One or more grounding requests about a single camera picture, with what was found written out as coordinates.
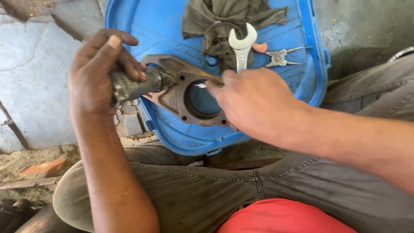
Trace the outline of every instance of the man's right hand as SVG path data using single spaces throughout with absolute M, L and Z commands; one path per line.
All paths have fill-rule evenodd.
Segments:
M 272 70 L 243 70 L 239 74 L 226 70 L 222 78 L 224 87 L 208 81 L 208 91 L 230 123 L 256 139 L 269 143 L 266 131 L 273 131 L 274 136 L 274 129 L 280 133 L 293 130 L 309 108 L 293 96 L 286 82 Z

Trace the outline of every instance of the blue plastic lid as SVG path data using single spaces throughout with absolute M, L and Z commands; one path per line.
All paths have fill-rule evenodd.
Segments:
M 147 54 L 171 54 L 220 76 L 217 60 L 201 56 L 203 37 L 184 40 L 181 19 L 187 0 L 109 0 L 105 27 L 129 32 L 139 41 L 135 47 L 125 46 L 139 61 Z M 289 53 L 286 60 L 303 65 L 273 67 L 289 85 L 294 96 L 312 106 L 320 106 L 327 89 L 327 69 L 330 58 L 320 43 L 318 21 L 312 0 L 269 0 L 272 8 L 288 6 L 287 23 L 274 24 L 258 30 L 257 43 L 267 42 L 268 50 L 279 51 L 303 46 Z M 252 68 L 267 64 L 270 57 L 254 53 Z M 220 108 L 205 89 L 190 90 L 192 104 L 203 112 Z M 212 155 L 223 147 L 251 139 L 243 132 L 228 127 L 204 127 L 185 124 L 162 107 L 140 98 L 148 117 L 146 125 L 154 130 L 160 141 L 170 150 L 182 155 Z

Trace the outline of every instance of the concrete floor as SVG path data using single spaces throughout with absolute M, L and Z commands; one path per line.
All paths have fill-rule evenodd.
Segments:
M 344 62 L 359 48 L 414 45 L 413 0 L 313 1 L 332 58 L 330 79 L 342 77 Z

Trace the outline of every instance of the jeans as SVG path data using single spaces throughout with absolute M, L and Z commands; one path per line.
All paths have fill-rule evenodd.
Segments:
M 322 107 L 413 121 L 414 55 L 331 83 Z M 330 160 L 292 153 L 269 166 L 234 171 L 186 166 L 196 158 L 177 155 L 157 140 L 125 151 L 162 232 L 215 232 L 234 212 L 270 198 L 315 206 L 359 233 L 414 232 L 413 196 Z M 94 232 L 82 161 L 60 180 L 53 205 L 66 223 Z

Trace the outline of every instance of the open-end wrench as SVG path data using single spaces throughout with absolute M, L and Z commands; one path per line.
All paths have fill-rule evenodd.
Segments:
M 233 48 L 234 53 L 236 54 L 237 73 L 247 69 L 247 58 L 249 56 L 250 49 L 252 48 L 253 43 L 255 43 L 256 39 L 258 38 L 258 33 L 251 24 L 246 23 L 246 27 L 247 36 L 242 40 L 237 39 L 234 28 L 230 30 L 229 34 L 230 47 Z

